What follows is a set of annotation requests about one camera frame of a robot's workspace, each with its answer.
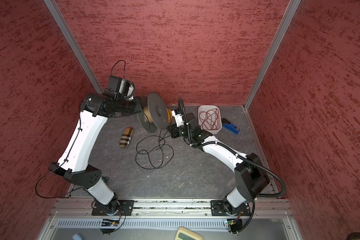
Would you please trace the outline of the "grey perforated cable spool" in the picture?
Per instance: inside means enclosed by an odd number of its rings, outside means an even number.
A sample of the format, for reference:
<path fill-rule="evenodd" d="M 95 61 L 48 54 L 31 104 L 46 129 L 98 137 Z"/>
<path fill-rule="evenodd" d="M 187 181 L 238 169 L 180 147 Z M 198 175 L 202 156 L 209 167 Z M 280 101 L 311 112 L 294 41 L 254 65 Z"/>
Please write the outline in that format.
<path fill-rule="evenodd" d="M 141 106 L 142 111 L 138 113 L 138 119 L 148 133 L 154 133 L 157 129 L 167 129 L 172 115 L 158 93 L 141 96 Z"/>

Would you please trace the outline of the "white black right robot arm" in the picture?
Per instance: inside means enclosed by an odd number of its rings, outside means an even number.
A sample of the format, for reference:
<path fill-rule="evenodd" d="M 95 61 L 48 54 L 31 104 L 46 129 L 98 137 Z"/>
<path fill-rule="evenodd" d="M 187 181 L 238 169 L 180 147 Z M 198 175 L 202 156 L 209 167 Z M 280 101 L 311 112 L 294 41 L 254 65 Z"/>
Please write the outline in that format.
<path fill-rule="evenodd" d="M 199 127 L 189 130 L 188 125 L 178 127 L 172 124 L 167 130 L 172 138 L 183 137 L 191 147 L 214 156 L 234 172 L 236 187 L 223 198 L 223 206 L 228 214 L 232 215 L 241 205 L 252 202 L 270 183 L 256 154 L 240 153 Z"/>

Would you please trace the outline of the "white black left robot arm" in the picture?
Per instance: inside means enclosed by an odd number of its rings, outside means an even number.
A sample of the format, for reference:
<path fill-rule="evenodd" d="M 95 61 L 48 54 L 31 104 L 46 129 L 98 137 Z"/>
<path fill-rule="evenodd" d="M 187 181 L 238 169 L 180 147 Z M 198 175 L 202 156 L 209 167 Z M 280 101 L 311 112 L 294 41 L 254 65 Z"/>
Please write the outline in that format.
<path fill-rule="evenodd" d="M 59 160 L 49 165 L 49 171 L 83 187 L 99 204 L 114 212 L 117 208 L 116 194 L 103 181 L 101 170 L 89 165 L 89 157 L 109 118 L 117 113 L 123 117 L 134 115 L 141 110 L 140 97 L 125 100 L 118 95 L 88 94 L 80 105 L 75 133 Z"/>

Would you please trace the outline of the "white plastic tray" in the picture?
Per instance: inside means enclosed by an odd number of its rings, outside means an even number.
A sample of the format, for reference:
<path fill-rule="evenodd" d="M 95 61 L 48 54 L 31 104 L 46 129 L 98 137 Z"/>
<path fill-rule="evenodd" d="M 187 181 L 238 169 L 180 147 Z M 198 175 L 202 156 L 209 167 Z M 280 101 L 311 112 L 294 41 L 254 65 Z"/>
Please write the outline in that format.
<path fill-rule="evenodd" d="M 222 129 L 221 111 L 217 106 L 202 105 L 198 108 L 197 116 L 202 130 L 216 135 Z"/>

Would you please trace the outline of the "plaid fabric glasses case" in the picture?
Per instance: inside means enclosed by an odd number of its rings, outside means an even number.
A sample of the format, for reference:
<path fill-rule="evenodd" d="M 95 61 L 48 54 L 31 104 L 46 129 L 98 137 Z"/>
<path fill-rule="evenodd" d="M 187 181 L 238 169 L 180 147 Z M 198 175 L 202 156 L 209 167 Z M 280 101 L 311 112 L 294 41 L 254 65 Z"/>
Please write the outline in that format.
<path fill-rule="evenodd" d="M 124 129 L 119 143 L 121 148 L 127 148 L 130 145 L 133 133 L 134 129 L 132 127 L 127 127 Z"/>

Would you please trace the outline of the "blue stapler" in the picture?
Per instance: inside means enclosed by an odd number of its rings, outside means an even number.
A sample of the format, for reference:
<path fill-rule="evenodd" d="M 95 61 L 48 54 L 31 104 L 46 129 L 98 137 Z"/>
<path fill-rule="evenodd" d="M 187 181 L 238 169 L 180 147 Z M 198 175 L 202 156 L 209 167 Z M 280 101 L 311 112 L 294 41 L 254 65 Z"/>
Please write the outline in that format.
<path fill-rule="evenodd" d="M 238 135 L 240 132 L 240 129 L 237 128 L 234 124 L 232 124 L 229 120 L 222 118 L 222 126 L 223 128 L 229 130 L 230 132 Z"/>

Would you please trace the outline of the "beige device at bottom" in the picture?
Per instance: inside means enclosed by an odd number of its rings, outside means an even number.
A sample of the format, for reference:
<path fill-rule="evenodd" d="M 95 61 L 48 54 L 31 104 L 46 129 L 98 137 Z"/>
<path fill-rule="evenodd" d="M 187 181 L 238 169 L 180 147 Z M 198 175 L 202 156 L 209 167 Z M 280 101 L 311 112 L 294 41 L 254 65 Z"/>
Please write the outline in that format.
<path fill-rule="evenodd" d="M 204 238 L 203 236 L 184 227 L 179 227 L 175 236 L 175 240 L 204 240 Z"/>

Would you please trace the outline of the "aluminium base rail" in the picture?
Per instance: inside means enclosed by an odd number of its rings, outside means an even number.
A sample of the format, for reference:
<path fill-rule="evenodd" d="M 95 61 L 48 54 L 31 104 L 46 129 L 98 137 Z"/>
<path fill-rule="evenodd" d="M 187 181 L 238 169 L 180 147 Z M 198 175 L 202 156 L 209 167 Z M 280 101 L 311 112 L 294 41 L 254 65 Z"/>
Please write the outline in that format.
<path fill-rule="evenodd" d="M 243 204 L 235 214 L 224 211 L 223 203 L 210 199 L 125 199 L 119 201 L 120 212 L 106 214 L 89 197 L 58 199 L 50 218 L 58 227 L 116 229 L 177 229 L 227 231 L 236 219 L 244 224 L 249 217 L 281 220 L 290 223 L 292 214 L 288 200 L 260 199 L 254 205 Z"/>

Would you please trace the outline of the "aluminium corner post left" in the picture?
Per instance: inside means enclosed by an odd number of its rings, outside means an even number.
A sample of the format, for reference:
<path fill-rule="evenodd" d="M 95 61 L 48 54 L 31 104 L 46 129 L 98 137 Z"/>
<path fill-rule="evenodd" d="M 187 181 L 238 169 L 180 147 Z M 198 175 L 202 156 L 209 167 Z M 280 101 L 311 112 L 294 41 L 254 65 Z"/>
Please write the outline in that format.
<path fill-rule="evenodd" d="M 71 47 L 73 53 L 75 54 L 77 60 L 79 61 L 81 67 L 83 68 L 96 92 L 98 94 L 103 93 L 104 90 L 100 82 L 98 81 L 87 58 L 85 57 L 66 20 L 64 19 L 63 14 L 61 13 L 56 1 L 44 0 L 44 3 L 46 4 L 49 12 L 51 13 L 61 32 L 63 33 L 65 39 L 67 40 L 69 46 Z"/>

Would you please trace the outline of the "aluminium corner post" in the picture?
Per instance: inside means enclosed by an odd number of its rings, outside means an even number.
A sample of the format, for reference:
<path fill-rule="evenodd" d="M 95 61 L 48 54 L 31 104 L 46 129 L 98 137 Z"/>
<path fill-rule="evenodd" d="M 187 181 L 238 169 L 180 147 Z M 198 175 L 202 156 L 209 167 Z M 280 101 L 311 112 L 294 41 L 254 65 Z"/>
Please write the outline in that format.
<path fill-rule="evenodd" d="M 250 105 L 255 98 L 255 95 L 267 73 L 268 68 L 270 67 L 270 65 L 272 63 L 272 60 L 273 60 L 273 58 L 274 58 L 284 36 L 289 28 L 289 25 L 291 24 L 291 21 L 295 15 L 300 3 L 301 3 L 301 0 L 290 0 L 289 1 L 286 11 L 281 19 L 278 29 L 274 35 L 274 38 L 271 42 L 271 45 L 268 49 L 266 56 L 265 56 L 265 59 L 260 67 L 258 75 L 257 75 L 257 77 L 254 81 L 254 84 L 250 90 L 250 93 L 244 103 L 244 111 L 245 112 L 249 111 Z"/>
<path fill-rule="evenodd" d="M 71 47 L 73 53 L 75 54 L 77 60 L 79 61 L 81 67 L 83 68 L 96 92 L 98 94 L 103 93 L 104 90 L 100 82 L 98 81 L 87 58 L 85 57 L 66 20 L 64 19 L 63 14 L 61 13 L 56 1 L 44 0 L 44 3 L 46 4 L 49 12 L 51 13 L 61 32 L 63 33 L 65 39 L 67 40 L 69 46 Z"/>

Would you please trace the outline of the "aluminium corner post right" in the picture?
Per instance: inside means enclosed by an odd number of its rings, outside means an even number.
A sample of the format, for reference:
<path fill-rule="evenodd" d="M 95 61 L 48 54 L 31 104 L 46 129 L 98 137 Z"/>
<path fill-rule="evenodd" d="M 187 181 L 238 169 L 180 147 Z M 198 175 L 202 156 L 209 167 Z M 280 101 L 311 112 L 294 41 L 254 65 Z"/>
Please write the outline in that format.
<path fill-rule="evenodd" d="M 291 21 L 295 15 L 300 3 L 301 3 L 301 0 L 290 0 L 289 1 L 286 11 L 281 19 L 278 29 L 274 35 L 274 38 L 271 42 L 271 45 L 268 49 L 266 56 L 265 56 L 265 59 L 260 67 L 258 75 L 257 75 L 257 77 L 254 81 L 254 84 L 250 90 L 250 93 L 244 103 L 244 111 L 245 112 L 249 111 L 250 105 L 255 98 L 255 95 L 267 73 L 268 68 L 270 67 L 270 65 L 272 63 L 272 60 L 273 60 L 273 58 L 274 58 L 284 36 L 289 28 L 289 25 L 291 24 Z"/>

